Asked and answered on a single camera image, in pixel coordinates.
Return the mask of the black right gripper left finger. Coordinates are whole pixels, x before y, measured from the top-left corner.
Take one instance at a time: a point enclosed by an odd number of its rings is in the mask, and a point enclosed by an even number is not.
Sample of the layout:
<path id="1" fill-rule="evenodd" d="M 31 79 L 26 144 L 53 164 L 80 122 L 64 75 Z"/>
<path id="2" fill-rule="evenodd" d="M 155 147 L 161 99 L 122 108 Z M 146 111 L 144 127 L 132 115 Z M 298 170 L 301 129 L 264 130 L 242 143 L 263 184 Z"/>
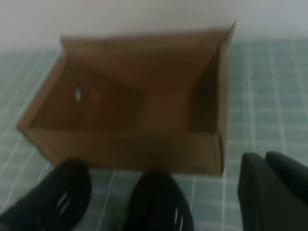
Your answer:
<path id="1" fill-rule="evenodd" d="M 271 220 L 266 195 L 271 169 L 256 153 L 244 153 L 241 160 L 238 198 L 243 230 L 269 231 Z"/>

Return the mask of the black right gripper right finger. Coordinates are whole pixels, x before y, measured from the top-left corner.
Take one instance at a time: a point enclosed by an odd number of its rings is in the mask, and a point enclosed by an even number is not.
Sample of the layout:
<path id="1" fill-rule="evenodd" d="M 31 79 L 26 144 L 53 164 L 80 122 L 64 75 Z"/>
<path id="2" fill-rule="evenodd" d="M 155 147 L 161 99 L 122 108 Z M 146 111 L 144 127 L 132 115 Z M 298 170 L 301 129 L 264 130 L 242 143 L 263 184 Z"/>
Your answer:
<path id="1" fill-rule="evenodd" d="M 283 185 L 291 195 L 299 202 L 302 209 L 295 208 L 292 202 L 291 219 L 294 231 L 306 231 L 308 229 L 308 167 L 291 157 L 280 152 L 267 152 L 266 162 L 274 170 Z"/>

